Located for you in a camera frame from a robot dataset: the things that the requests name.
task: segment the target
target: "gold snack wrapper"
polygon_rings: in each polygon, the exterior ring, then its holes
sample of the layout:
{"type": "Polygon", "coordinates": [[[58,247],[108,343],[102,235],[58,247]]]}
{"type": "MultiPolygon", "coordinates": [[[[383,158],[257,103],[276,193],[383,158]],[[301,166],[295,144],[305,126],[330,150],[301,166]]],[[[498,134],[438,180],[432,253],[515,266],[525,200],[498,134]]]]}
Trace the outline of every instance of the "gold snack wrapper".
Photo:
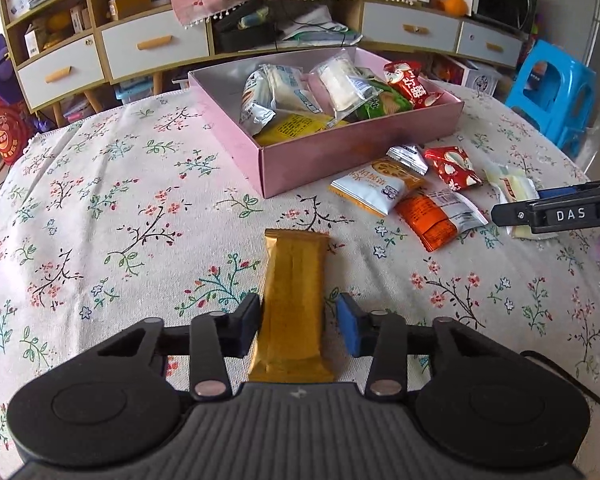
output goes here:
{"type": "Polygon", "coordinates": [[[334,375],[320,354],[324,255],[329,235],[267,229],[264,236],[269,252],[264,313],[249,380],[331,382],[334,375]]]}

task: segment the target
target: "white wall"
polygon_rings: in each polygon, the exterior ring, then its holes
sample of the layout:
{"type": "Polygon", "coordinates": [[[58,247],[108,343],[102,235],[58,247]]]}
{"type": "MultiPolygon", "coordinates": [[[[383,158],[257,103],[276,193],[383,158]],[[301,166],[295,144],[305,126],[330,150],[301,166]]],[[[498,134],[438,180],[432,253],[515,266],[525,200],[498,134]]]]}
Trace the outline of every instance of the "white wall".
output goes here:
{"type": "Polygon", "coordinates": [[[596,0],[538,0],[541,36],[586,62],[596,0]]]}

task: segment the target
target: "wooden cabinet leg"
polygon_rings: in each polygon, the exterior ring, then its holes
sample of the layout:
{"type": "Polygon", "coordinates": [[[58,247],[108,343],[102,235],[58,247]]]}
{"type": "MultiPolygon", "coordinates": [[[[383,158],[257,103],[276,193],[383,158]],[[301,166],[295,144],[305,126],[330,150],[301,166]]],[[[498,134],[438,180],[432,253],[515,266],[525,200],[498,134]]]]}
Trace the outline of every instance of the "wooden cabinet leg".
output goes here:
{"type": "Polygon", "coordinates": [[[93,93],[93,90],[85,90],[84,96],[87,98],[87,101],[91,105],[91,108],[93,108],[93,111],[99,114],[102,111],[102,105],[100,104],[100,101],[98,101],[96,94],[93,93]]]}
{"type": "Polygon", "coordinates": [[[60,102],[53,103],[52,105],[54,109],[54,117],[56,118],[56,126],[58,128],[62,128],[66,125],[66,120],[64,115],[62,115],[62,108],[60,107],[60,102]]]}
{"type": "Polygon", "coordinates": [[[154,95],[160,95],[162,93],[162,72],[156,72],[154,74],[154,95]]]}

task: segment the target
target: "floral tablecloth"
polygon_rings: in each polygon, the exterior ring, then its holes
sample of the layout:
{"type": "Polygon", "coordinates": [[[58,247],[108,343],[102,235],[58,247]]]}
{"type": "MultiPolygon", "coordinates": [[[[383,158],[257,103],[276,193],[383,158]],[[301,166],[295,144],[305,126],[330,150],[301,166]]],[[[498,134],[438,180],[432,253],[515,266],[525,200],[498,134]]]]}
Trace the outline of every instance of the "floral tablecloth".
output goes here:
{"type": "MultiPolygon", "coordinates": [[[[538,187],[586,178],[562,153],[488,96],[466,101],[455,136],[476,168],[487,160],[525,169],[538,187]]],[[[16,390],[147,316],[167,326],[262,291],[267,227],[328,231],[325,354],[339,380],[363,383],[369,358],[345,356],[333,309],[340,291],[408,322],[452,316],[516,351],[554,359],[600,395],[597,230],[543,242],[515,240],[494,224],[433,254],[395,216],[378,219],[328,191],[330,179],[263,200],[212,135],[214,117],[193,91],[103,112],[34,138],[0,191],[0,472],[20,459],[6,425],[16,390]]],[[[440,184],[429,173],[430,186],[440,184]]],[[[490,186],[465,193],[488,214],[490,186]]],[[[233,362],[234,384],[248,360],[233,362]]],[[[410,387],[428,379],[410,361],[410,387]]],[[[169,380],[187,386],[185,358],[169,380]]],[[[578,456],[600,468],[600,407],[578,456]]]]}

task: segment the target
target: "orange snack package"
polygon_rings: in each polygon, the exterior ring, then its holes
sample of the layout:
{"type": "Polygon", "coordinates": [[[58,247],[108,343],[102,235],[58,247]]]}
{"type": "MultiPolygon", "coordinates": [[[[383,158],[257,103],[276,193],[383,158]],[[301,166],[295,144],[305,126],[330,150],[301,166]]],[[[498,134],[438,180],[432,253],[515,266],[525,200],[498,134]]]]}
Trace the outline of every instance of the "orange snack package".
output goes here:
{"type": "Polygon", "coordinates": [[[429,253],[460,233],[489,223],[469,199],[448,189],[403,200],[395,211],[418,235],[429,253]]]}

